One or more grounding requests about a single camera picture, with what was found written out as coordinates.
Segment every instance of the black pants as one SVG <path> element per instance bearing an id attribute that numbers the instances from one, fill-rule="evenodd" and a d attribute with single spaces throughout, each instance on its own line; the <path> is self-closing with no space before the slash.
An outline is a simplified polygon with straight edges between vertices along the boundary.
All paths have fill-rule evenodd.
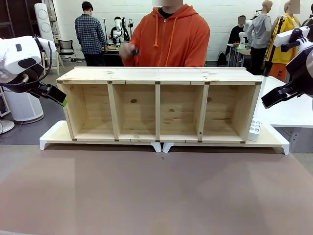
<path id="1" fill-rule="evenodd" d="M 266 53 L 266 48 L 256 49 L 251 47 L 251 60 L 252 60 L 252 66 L 251 66 L 251 73 L 253 75 L 262 75 L 263 71 L 261 71 L 261 67 L 263 65 L 264 56 Z"/>
<path id="2" fill-rule="evenodd" d="M 105 66 L 103 53 L 95 54 L 95 55 L 84 54 L 84 57 L 86 59 L 87 66 L 93 66 L 93 67 Z"/>

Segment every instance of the orange pants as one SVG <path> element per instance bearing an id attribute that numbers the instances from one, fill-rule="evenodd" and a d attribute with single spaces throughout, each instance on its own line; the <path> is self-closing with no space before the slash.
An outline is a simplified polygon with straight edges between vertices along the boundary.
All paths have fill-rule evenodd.
<path id="1" fill-rule="evenodd" d="M 276 77 L 278 80 L 285 82 L 287 79 L 286 65 L 273 63 L 269 74 L 270 74 L 270 76 Z"/>

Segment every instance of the yellow jacket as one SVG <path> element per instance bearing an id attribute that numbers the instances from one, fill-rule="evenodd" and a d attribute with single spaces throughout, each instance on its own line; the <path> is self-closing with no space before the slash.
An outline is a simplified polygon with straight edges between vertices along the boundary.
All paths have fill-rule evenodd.
<path id="1" fill-rule="evenodd" d="M 280 33 L 287 32 L 289 30 L 293 30 L 293 29 L 298 27 L 298 26 L 294 25 L 292 18 L 288 14 L 285 14 L 285 16 L 287 16 L 287 17 L 284 18 L 285 21 L 283 22 L 283 25 L 280 29 Z M 293 18 L 298 23 L 298 25 L 301 25 L 296 16 L 293 16 Z M 270 57 L 271 51 L 273 49 L 273 43 L 274 43 L 276 35 L 277 35 L 279 21 L 280 21 L 280 18 L 278 19 L 278 23 L 277 23 L 276 28 L 275 28 L 274 33 L 273 33 L 273 41 L 272 41 L 272 44 L 270 45 L 266 61 L 269 61 L 269 57 Z M 298 47 L 294 47 L 294 48 L 290 49 L 288 52 L 282 52 L 280 50 L 280 47 L 278 47 L 275 50 L 272 62 L 273 63 L 279 63 L 279 64 L 288 64 L 297 55 L 297 53 L 298 53 Z"/>

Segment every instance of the white wall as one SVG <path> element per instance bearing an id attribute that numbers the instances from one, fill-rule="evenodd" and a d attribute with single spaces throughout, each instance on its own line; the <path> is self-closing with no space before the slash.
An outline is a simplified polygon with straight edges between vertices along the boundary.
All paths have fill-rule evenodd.
<path id="1" fill-rule="evenodd" d="M 74 48 L 80 45 L 76 39 L 74 21 L 82 14 L 82 0 L 53 0 L 58 17 L 61 38 L 74 40 Z M 131 18 L 134 28 L 143 16 L 152 10 L 151 0 L 89 0 L 93 5 L 93 16 L 102 23 L 106 18 L 107 33 L 114 27 L 116 16 L 125 17 L 126 22 Z M 278 14 L 284 13 L 284 3 L 287 0 L 272 0 L 273 7 L 270 12 L 272 22 Z M 207 53 L 207 60 L 216 61 L 220 51 L 225 51 L 231 29 L 237 24 L 238 16 L 246 15 L 252 18 L 255 10 L 262 8 L 263 0 L 184 0 L 184 3 L 193 5 L 195 10 L 205 18 L 211 28 L 211 39 Z M 301 14 L 298 15 L 301 23 L 311 13 L 313 0 L 301 0 Z M 77 57 L 83 58 L 77 51 Z"/>

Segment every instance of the plaid shirt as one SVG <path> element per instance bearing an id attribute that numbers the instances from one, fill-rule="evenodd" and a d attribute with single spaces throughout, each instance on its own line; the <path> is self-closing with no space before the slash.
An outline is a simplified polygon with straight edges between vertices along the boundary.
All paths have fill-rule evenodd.
<path id="1" fill-rule="evenodd" d="M 82 14 L 75 20 L 76 35 L 84 54 L 100 54 L 107 43 L 99 20 Z"/>

